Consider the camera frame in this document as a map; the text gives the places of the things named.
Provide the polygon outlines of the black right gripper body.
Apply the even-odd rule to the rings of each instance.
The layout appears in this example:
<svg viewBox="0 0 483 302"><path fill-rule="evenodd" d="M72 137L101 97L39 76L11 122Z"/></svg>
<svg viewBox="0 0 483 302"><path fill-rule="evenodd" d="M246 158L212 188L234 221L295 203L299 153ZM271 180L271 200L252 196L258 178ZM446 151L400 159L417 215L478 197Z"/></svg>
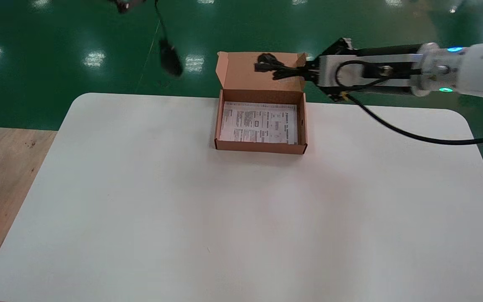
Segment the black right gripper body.
<svg viewBox="0 0 483 302"><path fill-rule="evenodd" d="M407 84L417 75L421 44L356 49L340 38L316 59L318 84Z"/></svg>

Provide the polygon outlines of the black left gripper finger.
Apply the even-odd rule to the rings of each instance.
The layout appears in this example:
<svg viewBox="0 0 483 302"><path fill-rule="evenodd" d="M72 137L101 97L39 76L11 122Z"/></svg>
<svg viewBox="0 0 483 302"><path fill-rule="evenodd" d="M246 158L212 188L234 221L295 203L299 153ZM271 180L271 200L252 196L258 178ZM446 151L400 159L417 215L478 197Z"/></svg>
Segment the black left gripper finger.
<svg viewBox="0 0 483 302"><path fill-rule="evenodd" d="M116 0L115 5L117 6L118 12L128 12L142 3L141 0Z"/></svg>

